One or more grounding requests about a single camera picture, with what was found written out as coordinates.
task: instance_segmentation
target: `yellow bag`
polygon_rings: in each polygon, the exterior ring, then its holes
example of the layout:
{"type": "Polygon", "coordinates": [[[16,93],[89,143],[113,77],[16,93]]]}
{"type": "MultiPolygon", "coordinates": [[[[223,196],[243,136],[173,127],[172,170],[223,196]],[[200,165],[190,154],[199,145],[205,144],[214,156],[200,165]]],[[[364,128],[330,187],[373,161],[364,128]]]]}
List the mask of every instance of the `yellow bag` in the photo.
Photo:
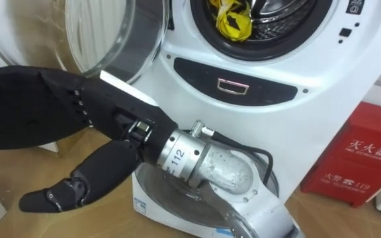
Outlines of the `yellow bag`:
{"type": "Polygon", "coordinates": [[[223,36],[232,41],[244,41],[252,33],[252,22],[249,12],[251,7],[246,1],[239,0],[210,0],[218,9],[216,28],[223,36]]]}

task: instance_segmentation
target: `robotic hand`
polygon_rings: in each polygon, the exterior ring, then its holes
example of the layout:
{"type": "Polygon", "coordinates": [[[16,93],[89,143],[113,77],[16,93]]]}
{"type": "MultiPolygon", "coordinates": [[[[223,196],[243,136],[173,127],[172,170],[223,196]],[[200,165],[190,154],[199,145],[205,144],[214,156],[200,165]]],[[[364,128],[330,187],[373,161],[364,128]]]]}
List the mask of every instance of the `robotic hand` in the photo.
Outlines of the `robotic hand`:
{"type": "Polygon", "coordinates": [[[77,123],[95,127],[112,139],[78,165],[69,178],[25,194],[19,202],[22,211],[80,208],[107,195],[140,163],[149,163],[199,189],[236,237],[290,237],[295,231],[286,208],[264,186],[273,165],[267,151],[241,145],[199,121],[190,132],[182,131],[153,99],[105,71],[98,80],[53,69],[0,68],[0,78],[6,75],[43,81],[77,123]],[[265,179],[259,178],[253,161],[205,139],[266,155],[269,169],[265,179]]]}

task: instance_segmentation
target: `fire extinguisher box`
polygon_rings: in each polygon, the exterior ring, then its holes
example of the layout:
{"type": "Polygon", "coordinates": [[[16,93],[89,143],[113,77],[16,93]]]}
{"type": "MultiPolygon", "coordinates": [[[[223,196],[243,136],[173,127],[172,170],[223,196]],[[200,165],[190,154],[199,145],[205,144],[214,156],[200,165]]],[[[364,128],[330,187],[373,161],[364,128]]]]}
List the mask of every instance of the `fire extinguisher box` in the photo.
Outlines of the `fire extinguisher box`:
{"type": "Polygon", "coordinates": [[[301,183],[357,207],[381,189],[381,106],[362,102],[301,183]]]}

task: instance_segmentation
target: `wooden floor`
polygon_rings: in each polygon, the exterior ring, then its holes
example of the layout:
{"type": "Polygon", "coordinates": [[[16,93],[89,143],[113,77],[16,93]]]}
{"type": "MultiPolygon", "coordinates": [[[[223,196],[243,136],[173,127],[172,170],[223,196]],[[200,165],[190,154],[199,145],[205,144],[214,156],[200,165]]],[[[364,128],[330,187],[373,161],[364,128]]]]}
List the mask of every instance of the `wooden floor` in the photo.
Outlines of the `wooden floor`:
{"type": "MultiPolygon", "coordinates": [[[[38,148],[0,151],[0,201],[8,210],[0,221],[0,238],[191,237],[136,213],[130,180],[102,200],[76,211],[19,211],[17,202],[22,194],[58,182],[107,141],[89,130],[62,157],[38,148]]],[[[381,238],[381,213],[372,204],[352,209],[344,203],[296,191],[286,205],[307,238],[381,238]]]]}

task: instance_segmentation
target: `cable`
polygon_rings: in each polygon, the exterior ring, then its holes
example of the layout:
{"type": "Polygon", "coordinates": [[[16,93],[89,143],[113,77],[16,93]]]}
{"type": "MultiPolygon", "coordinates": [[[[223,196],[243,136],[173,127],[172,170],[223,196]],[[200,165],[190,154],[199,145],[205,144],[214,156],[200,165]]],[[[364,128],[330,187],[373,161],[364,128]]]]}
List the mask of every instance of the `cable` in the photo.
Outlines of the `cable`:
{"type": "Polygon", "coordinates": [[[256,156],[257,158],[259,158],[258,155],[256,155],[256,153],[260,153],[260,154],[263,154],[265,156],[267,156],[267,159],[269,160],[269,164],[267,165],[267,170],[265,171],[265,176],[264,176],[264,179],[263,179],[263,184],[266,186],[269,179],[270,179],[270,176],[271,176],[271,172],[273,171],[273,156],[270,154],[270,152],[264,150],[264,149],[259,149],[259,148],[255,148],[255,147],[250,147],[250,146],[246,146],[246,145],[242,145],[226,136],[223,136],[222,134],[218,133],[218,132],[214,132],[213,136],[212,136],[212,139],[215,140],[215,141],[218,141],[218,142],[221,142],[221,143],[224,143],[226,145],[229,145],[229,146],[232,146],[232,147],[236,147],[238,149],[242,149],[244,151],[250,151],[252,154],[254,154],[254,156],[256,156]]]}

